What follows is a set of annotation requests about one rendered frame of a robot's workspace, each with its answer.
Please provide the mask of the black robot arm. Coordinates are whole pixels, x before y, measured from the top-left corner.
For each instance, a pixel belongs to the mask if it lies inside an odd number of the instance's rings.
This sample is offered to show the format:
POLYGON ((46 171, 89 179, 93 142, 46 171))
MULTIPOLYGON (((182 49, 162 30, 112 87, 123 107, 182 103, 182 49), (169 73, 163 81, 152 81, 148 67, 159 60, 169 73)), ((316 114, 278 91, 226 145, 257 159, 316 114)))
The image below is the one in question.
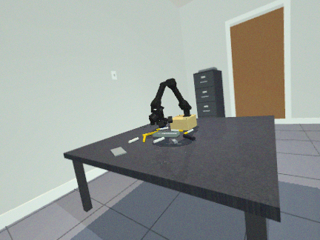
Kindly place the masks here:
POLYGON ((167 122, 164 119, 158 119, 159 117, 162 117, 164 115, 163 109, 164 107, 161 106, 161 98, 163 96, 165 87, 168 86, 173 93, 175 94, 176 98, 179 101, 179 107, 181 110, 184 111, 184 116, 183 117, 188 117, 190 115, 190 110, 192 107, 189 105, 189 103, 183 99, 182 95, 180 94, 177 86, 176 86, 176 80, 175 79, 167 79, 164 82, 160 83, 158 92, 156 94, 156 97, 154 100, 152 100, 150 106, 151 106, 151 114, 149 115, 149 120, 152 123, 155 123, 156 121, 159 124, 159 128, 162 128, 167 125, 167 122), (154 110, 156 109, 156 110, 154 110))

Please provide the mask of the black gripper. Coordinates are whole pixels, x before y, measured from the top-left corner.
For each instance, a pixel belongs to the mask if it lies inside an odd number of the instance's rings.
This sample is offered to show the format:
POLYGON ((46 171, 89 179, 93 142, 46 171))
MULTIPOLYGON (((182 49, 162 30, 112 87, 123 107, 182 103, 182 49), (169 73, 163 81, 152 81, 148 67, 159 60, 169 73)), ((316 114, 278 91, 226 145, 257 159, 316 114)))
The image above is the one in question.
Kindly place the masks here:
MULTIPOLYGON (((162 117, 159 117, 158 119, 159 119, 159 120, 160 120, 160 119, 164 119, 166 122, 168 121, 168 123, 173 123, 173 118, 172 118, 172 116, 168 116, 167 118, 165 118, 164 116, 162 116, 162 117)), ((151 124, 151 125, 155 125, 155 123, 152 123, 152 122, 150 122, 150 124, 151 124)))

